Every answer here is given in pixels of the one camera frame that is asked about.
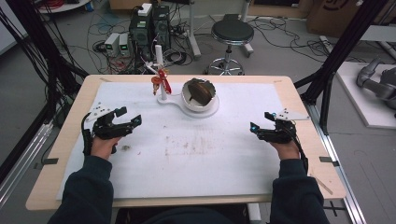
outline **dark sleeve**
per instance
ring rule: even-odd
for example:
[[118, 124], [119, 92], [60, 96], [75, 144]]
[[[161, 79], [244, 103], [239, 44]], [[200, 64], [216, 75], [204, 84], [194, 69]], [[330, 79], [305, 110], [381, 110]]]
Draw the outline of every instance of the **dark sleeve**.
[[273, 183], [270, 222], [329, 223], [318, 183], [305, 174], [301, 160], [280, 162], [279, 178]]
[[110, 223], [113, 186], [112, 165], [88, 156], [82, 168], [71, 174], [64, 185], [62, 204], [49, 223]]

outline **gray robot arm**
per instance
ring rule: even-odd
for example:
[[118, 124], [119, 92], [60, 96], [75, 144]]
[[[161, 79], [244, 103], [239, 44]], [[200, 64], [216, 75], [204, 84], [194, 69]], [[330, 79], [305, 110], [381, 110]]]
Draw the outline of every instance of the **gray robot arm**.
[[356, 84], [361, 88], [374, 92], [376, 97], [381, 100], [396, 100], [396, 68], [385, 70], [379, 83], [370, 79], [380, 63], [382, 63], [381, 60], [375, 58], [367, 66], [363, 67], [358, 73]]

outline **red handle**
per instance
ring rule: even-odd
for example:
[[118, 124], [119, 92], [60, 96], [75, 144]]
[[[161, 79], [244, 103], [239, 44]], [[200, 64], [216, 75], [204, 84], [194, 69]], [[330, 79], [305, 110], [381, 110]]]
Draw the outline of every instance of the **red handle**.
[[171, 86], [169, 85], [168, 80], [166, 79], [166, 73], [162, 69], [160, 69], [158, 71], [158, 74], [160, 75], [160, 78], [163, 80], [163, 87], [165, 88], [166, 93], [171, 94], [172, 89]]

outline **white paper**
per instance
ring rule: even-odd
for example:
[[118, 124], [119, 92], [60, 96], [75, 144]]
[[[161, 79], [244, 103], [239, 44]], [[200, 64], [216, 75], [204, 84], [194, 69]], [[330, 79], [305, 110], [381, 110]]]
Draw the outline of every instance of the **white paper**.
[[[171, 83], [180, 93], [183, 83]], [[142, 125], [123, 137], [110, 180], [116, 199], [169, 198], [267, 194], [277, 178], [276, 151], [251, 133], [250, 122], [274, 129], [264, 112], [282, 105], [272, 84], [217, 83], [219, 110], [210, 118], [193, 119], [174, 105], [159, 105], [151, 83], [101, 85], [92, 108], [99, 102], [111, 109], [126, 106], [128, 113], [113, 123], [142, 116]], [[91, 128], [93, 122], [85, 123]], [[84, 160], [80, 136], [66, 166], [57, 199], [67, 177]]]

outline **stool base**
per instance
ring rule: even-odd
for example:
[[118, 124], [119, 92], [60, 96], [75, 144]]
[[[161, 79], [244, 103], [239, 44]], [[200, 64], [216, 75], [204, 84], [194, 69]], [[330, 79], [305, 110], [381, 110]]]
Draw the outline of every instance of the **stool base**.
[[245, 71], [239, 62], [237, 62], [234, 59], [228, 59], [229, 61], [227, 62], [226, 58], [219, 58], [213, 61], [204, 71], [204, 74], [206, 75], [238, 75], [238, 76], [244, 76]]

